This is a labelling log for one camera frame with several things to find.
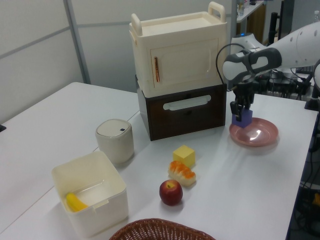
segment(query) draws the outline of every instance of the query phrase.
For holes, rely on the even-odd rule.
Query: cream storage box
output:
[[[56,166],[54,186],[78,235],[88,238],[128,216],[127,186],[102,151]],[[74,193],[88,207],[73,212],[66,199]]]
[[[140,21],[131,15],[135,71],[146,98],[220,85],[218,51],[227,44],[225,8]],[[218,59],[222,69],[225,52]]]

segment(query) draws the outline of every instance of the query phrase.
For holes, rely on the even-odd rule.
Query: brown basket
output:
[[[215,240],[193,228],[159,218],[131,222],[117,231],[110,240]]]

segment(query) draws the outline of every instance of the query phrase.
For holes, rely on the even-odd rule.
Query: brown drawer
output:
[[[227,86],[221,84],[146,98],[137,82],[140,114],[150,140],[224,126],[226,121],[226,89]],[[210,96],[210,100],[206,104],[184,109],[164,109],[165,104],[203,96]]]

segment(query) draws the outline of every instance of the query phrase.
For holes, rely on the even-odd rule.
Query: apple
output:
[[[159,194],[162,202],[169,206],[178,204],[184,195],[180,183],[173,179],[161,183]]]

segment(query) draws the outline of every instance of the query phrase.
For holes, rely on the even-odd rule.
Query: pink plate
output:
[[[231,124],[229,132],[234,141],[252,147],[272,144],[279,134],[272,122],[257,117],[253,117],[252,123],[245,128]]]

